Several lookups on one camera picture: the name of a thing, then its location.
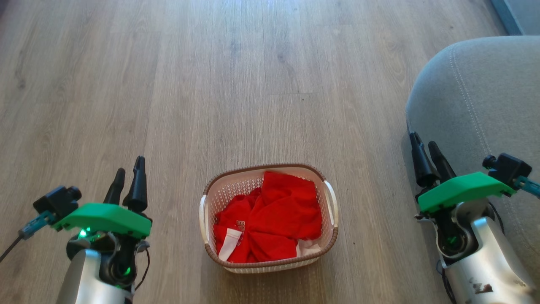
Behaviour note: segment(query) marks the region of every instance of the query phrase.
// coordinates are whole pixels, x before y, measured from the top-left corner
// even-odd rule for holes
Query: white cloth
[[[231,256],[231,254],[233,253],[234,249],[236,248],[238,244],[238,240],[240,239],[241,235],[242,235],[242,231],[227,228],[227,235],[225,236],[225,240],[223,241],[223,246],[218,254],[218,257],[221,261],[226,262],[229,256]]]
[[[298,244],[296,245],[296,257],[306,256],[319,251],[321,251],[321,247],[315,241],[298,240]]]

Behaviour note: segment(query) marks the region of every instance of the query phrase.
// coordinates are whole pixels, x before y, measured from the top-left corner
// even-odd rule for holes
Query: gray fabric
[[[487,154],[506,152],[530,164],[530,178],[540,181],[540,36],[481,38],[445,48],[418,76],[407,121],[424,143],[437,142],[457,175],[483,171]],[[520,191],[492,202],[540,287],[540,200]]]
[[[491,0],[511,35],[540,35],[539,0]]]

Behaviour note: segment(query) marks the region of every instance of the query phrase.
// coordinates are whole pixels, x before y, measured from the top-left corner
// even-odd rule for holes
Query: laundry basket
[[[215,249],[213,226],[215,214],[225,209],[229,201],[239,194],[249,194],[262,186],[266,171],[294,175],[315,183],[317,200],[321,206],[322,234],[316,241],[321,251],[292,259],[259,263],[230,263],[218,258]],[[324,175],[305,164],[272,164],[225,172],[212,179],[202,195],[199,207],[199,224],[206,252],[216,263],[234,273],[266,273],[292,269],[311,264],[327,253],[338,238],[338,203],[334,190]]]

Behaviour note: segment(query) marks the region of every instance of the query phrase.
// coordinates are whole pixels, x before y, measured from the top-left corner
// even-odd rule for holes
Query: basket handle
[[[202,196],[201,203],[199,205],[199,225],[201,228],[201,235],[203,236],[202,240],[204,241],[204,244],[206,245],[208,244],[208,237],[206,233],[206,221],[204,217],[205,204],[206,204],[206,194]]]
[[[332,215],[334,216],[334,227],[337,228],[338,222],[339,222],[339,211],[338,211],[338,201],[336,199],[336,194],[334,193],[334,188],[332,188],[332,185],[328,181],[324,181],[324,185],[330,199],[329,207],[332,208],[332,210],[330,211],[332,212]]]

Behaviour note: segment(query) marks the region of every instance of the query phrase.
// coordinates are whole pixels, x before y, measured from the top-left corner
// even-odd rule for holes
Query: red clothing
[[[228,258],[233,263],[265,262],[296,257],[298,239],[321,236],[322,215],[312,181],[265,172],[262,187],[249,195],[237,195],[216,214],[217,252],[227,228],[242,231]]]

